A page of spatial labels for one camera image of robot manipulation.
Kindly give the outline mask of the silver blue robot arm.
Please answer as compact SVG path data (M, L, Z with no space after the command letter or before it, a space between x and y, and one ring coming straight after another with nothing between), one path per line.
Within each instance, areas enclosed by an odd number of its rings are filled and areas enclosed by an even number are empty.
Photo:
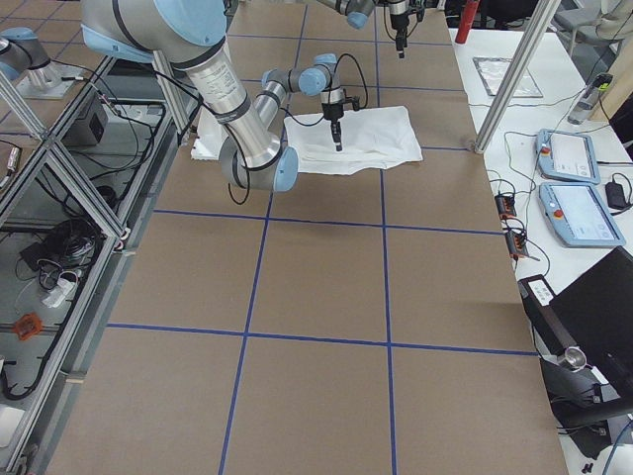
M236 187L286 192L294 186L297 152L268 129L288 94L342 100L334 71L337 58L331 53L304 69L267 72L262 91L249 98L226 53L222 1L84 1L81 14L89 48L135 62L151 62L160 51L174 69L188 75L228 134L220 163Z
M383 19L391 26L385 27L387 36L394 42L400 59L406 56L409 17L416 16L416 21L421 22L424 16L424 5L417 1L318 0L318 3L345 17L356 30L365 27L377 6L382 7Z

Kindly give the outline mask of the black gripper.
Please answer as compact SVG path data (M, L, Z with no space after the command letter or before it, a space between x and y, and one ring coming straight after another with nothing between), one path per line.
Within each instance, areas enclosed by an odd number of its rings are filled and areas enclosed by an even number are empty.
M409 19L407 13L389 14L392 32L389 33L390 38L395 41L398 58L405 57L407 48L407 30Z
M322 103L322 113L327 121L330 121L330 131L332 141L336 151L342 151L341 127L338 122L344 115L344 103L341 101L335 103Z

